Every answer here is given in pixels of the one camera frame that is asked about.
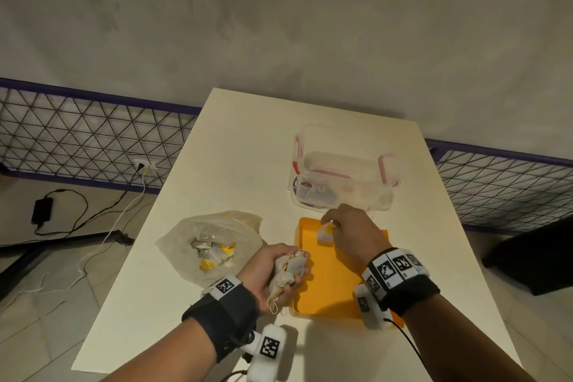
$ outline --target wall socket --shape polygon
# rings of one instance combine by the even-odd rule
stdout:
[[[140,167],[140,165],[143,165],[143,168],[141,170],[157,169],[155,167],[154,161],[150,161],[149,159],[147,159],[147,157],[142,156],[142,155],[132,156],[131,161],[133,161],[135,169],[138,169]]]

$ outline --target plastic bag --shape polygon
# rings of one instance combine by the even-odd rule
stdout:
[[[226,275],[237,275],[262,246],[258,229],[262,218],[251,213],[227,211],[181,220],[155,244],[177,273],[187,281],[208,287]],[[226,263],[203,272],[194,240],[235,244],[233,257]]]

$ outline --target concrete wall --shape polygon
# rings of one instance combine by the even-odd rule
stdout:
[[[573,158],[572,0],[0,0],[0,76],[202,105],[212,87]]]

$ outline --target metal grid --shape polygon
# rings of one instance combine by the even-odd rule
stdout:
[[[69,91],[74,94],[65,96]],[[146,178],[153,191],[165,182],[198,113],[154,109],[165,108],[165,103],[136,99],[125,104],[125,98],[87,91],[57,93],[62,95],[0,87],[0,161],[10,173],[89,180],[108,183],[106,187],[141,185],[133,180],[132,158],[143,156],[156,163],[157,170]]]
[[[447,142],[440,147],[433,156],[462,224],[518,234],[573,214],[570,161]]]

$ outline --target yellow tray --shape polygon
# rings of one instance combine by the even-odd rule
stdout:
[[[350,259],[334,243],[316,239],[320,221],[301,218],[296,229],[295,243],[310,252],[311,276],[295,294],[293,309],[299,314],[319,315],[334,319],[362,319],[354,298],[354,289],[362,283],[366,266]],[[386,238],[388,232],[381,230]],[[392,318],[400,326],[404,322],[396,314]]]

